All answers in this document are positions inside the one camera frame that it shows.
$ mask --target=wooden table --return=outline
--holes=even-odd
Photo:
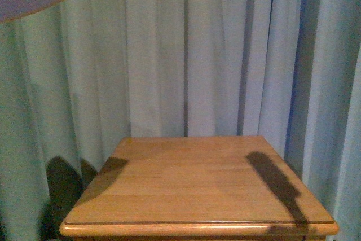
[[[263,137],[125,138],[60,231],[78,241],[296,241],[338,226]]]

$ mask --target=curtain fold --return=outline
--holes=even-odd
[[[334,239],[359,240],[360,7],[66,0],[0,24],[0,240],[62,239],[123,137],[258,134],[334,215]]]

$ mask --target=table edge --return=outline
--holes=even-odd
[[[63,236],[234,236],[234,235],[335,235],[338,224],[308,223],[192,223],[192,224],[67,224]]]

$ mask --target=white curtain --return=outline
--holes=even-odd
[[[260,134],[359,241],[360,7],[66,0],[1,24],[1,236],[55,238],[123,137]]]

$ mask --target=wooden tabletop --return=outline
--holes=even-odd
[[[125,138],[60,229],[67,236],[337,230],[263,137]]]

